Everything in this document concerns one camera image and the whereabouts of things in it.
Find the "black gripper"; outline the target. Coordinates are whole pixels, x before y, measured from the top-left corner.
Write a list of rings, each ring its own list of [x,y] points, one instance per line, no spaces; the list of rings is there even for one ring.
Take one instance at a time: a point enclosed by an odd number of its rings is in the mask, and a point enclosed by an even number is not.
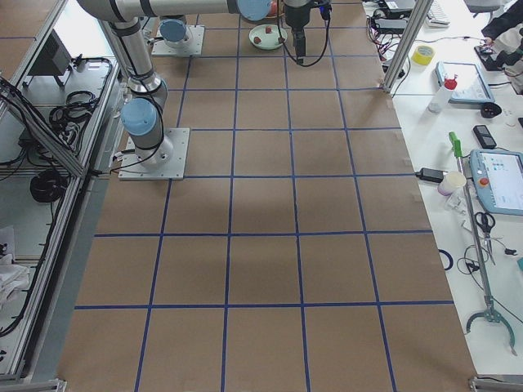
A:
[[[316,0],[284,0],[284,17],[286,24],[291,28],[295,39],[296,62],[303,64],[306,56],[305,27],[310,22],[312,9],[319,9],[323,20],[330,20],[332,10],[330,1]]]

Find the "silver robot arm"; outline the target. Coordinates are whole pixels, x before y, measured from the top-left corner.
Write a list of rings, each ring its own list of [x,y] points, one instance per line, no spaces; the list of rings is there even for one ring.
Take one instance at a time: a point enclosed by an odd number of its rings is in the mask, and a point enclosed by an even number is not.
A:
[[[283,38],[280,18],[280,4],[276,3],[275,16],[276,26],[278,29],[278,42],[284,47],[289,57],[301,67],[311,67],[318,63],[324,56],[327,44],[329,42],[329,28],[331,20],[332,6],[330,1],[283,1],[284,4],[284,19],[288,27],[291,28],[293,36],[293,47],[295,56],[290,55],[290,51],[286,46],[286,39]],[[271,10],[271,1],[236,1],[239,13],[248,20],[257,21],[262,20],[269,15]],[[304,57],[306,56],[306,35],[305,27],[309,24],[311,18],[311,11],[318,9],[320,11],[323,21],[325,21],[325,39],[324,47],[319,58],[310,64],[304,64]],[[189,29],[185,23],[179,18],[169,17],[163,19],[159,24],[159,30],[162,40],[169,43],[183,42],[187,37]]]
[[[172,152],[163,125],[163,107],[168,97],[165,81],[156,73],[141,32],[141,17],[164,18],[176,23],[191,14],[240,14],[261,20],[270,11],[268,1],[80,1],[81,8],[108,26],[105,37],[120,66],[127,71],[132,93],[122,108],[123,126],[135,146],[136,165],[153,167]]]

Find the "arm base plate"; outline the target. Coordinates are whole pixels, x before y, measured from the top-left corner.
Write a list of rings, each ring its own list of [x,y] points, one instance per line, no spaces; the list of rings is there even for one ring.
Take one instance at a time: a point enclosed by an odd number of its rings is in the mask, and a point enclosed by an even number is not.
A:
[[[199,56],[203,48],[205,28],[187,25],[181,20],[163,20],[154,39],[153,56]]]
[[[182,180],[190,141],[190,129],[166,128],[164,140],[152,158],[140,149],[123,156],[120,180]]]

